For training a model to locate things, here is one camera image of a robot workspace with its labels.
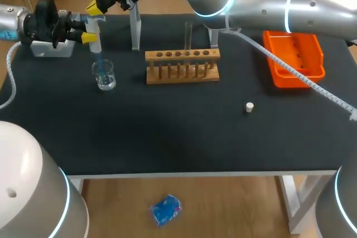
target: wooden floor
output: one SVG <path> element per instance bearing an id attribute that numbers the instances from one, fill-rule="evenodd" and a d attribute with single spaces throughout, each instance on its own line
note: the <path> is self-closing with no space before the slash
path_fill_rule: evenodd
<path id="1" fill-rule="evenodd" d="M 84 12 L 91 0 L 57 0 L 59 9 Z M 22 5 L 22 0 L 0 0 Z M 192 13 L 184 0 L 141 0 L 141 13 Z M 118 6 L 109 14 L 123 13 Z M 0 85 L 10 43 L 0 41 Z M 86 181 L 83 196 L 90 215 L 89 238 L 241 237 L 288 238 L 287 217 L 274 177 L 105 179 Z M 183 211 L 158 228 L 148 209 L 167 194 Z M 312 226 L 301 238 L 316 238 Z"/>

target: table frame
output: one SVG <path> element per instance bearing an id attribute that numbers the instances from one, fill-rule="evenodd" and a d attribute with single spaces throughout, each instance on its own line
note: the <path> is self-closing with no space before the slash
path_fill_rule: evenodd
<path id="1" fill-rule="evenodd" d="M 278 176 L 284 196 L 289 219 L 290 234 L 302 234 L 315 219 L 316 200 L 329 179 L 336 171 L 279 171 L 279 172 L 192 172 L 192 173 L 144 173 L 112 175 L 78 175 L 69 176 L 81 193 L 84 179 L 108 178 L 175 178 L 175 177 L 266 177 Z M 299 189 L 296 188 L 293 175 L 305 175 Z"/>

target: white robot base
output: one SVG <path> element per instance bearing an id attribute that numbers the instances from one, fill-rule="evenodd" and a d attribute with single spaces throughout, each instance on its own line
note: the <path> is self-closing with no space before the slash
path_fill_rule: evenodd
<path id="1" fill-rule="evenodd" d="M 0 237 L 86 238 L 86 204 L 38 141 L 0 122 Z"/>

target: wooden test tube rack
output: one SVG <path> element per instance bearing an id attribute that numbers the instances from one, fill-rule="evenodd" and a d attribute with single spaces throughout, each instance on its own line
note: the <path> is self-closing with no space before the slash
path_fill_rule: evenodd
<path id="1" fill-rule="evenodd" d="M 219 49 L 146 51 L 146 83 L 178 84 L 219 81 Z"/>

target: blue plastic bag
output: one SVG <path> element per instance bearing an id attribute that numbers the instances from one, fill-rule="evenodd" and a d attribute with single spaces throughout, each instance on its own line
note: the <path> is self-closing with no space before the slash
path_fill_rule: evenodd
<path id="1" fill-rule="evenodd" d="M 150 210 L 156 220 L 157 226 L 163 226 L 173 220 L 182 210 L 179 199 L 175 196 L 168 195 L 160 203 L 151 206 Z"/>

